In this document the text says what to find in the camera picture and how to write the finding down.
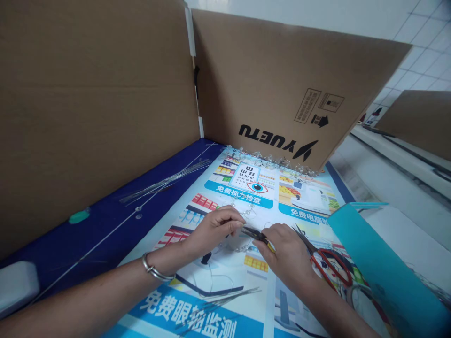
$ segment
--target forearm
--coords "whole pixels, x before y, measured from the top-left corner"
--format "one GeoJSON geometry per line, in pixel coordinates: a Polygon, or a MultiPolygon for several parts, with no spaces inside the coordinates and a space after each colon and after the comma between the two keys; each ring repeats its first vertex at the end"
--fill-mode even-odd
{"type": "MultiPolygon", "coordinates": [[[[195,258],[179,242],[148,254],[147,261],[172,275],[195,258]]],[[[0,332],[6,337],[96,337],[160,284],[138,259],[3,320],[0,332]]]]}
{"type": "Polygon", "coordinates": [[[376,332],[321,278],[293,287],[332,337],[378,337],[376,332]]]}

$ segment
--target silver bracelet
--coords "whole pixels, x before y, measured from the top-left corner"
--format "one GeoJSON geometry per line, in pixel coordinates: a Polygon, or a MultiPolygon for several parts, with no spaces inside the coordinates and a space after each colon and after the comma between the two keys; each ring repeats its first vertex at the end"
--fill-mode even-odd
{"type": "Polygon", "coordinates": [[[147,273],[150,273],[150,274],[152,274],[155,278],[158,278],[159,280],[161,280],[162,282],[170,282],[171,280],[173,280],[174,278],[175,278],[175,274],[173,274],[172,276],[165,276],[165,275],[163,275],[162,273],[160,273],[160,272],[158,272],[156,269],[155,269],[155,266],[149,266],[148,264],[147,264],[147,254],[148,254],[149,252],[146,252],[146,253],[144,253],[143,254],[143,256],[142,256],[142,258],[141,258],[141,260],[142,260],[142,265],[144,265],[144,268],[146,269],[146,272],[147,273]]]}

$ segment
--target eye chart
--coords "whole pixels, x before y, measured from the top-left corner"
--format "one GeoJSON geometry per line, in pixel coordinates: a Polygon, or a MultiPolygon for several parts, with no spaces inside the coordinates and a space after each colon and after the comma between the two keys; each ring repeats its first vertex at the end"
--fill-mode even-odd
{"type": "Polygon", "coordinates": [[[241,190],[253,192],[248,183],[257,182],[260,168],[250,164],[241,163],[235,171],[229,185],[241,190]]]}

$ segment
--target teal plastic folder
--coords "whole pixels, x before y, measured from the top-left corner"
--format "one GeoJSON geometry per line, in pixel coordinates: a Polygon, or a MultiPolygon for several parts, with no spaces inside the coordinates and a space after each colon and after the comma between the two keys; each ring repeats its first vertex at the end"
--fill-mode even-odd
{"type": "Polygon", "coordinates": [[[357,211],[382,204],[349,203],[328,222],[403,337],[449,337],[449,310],[357,211]]]}

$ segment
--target printed poster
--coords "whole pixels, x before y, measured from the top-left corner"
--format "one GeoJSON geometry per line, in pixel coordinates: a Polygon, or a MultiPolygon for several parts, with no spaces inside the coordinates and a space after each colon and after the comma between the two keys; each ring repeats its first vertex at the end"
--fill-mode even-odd
{"type": "MultiPolygon", "coordinates": [[[[286,223],[298,228],[316,247],[339,254],[352,272],[353,283],[365,285],[327,222],[328,216],[344,204],[327,170],[312,179],[236,151],[224,151],[121,264],[140,258],[150,248],[186,239],[209,212],[229,204],[243,215],[249,227],[262,230],[274,223],[286,223]]],[[[333,257],[330,261],[342,273],[333,257]]],[[[327,275],[345,297],[339,278],[331,271],[327,275]]],[[[181,268],[176,279],[151,292],[104,336],[263,335],[327,336],[305,305],[275,277],[252,240],[238,233],[181,268]]]]}

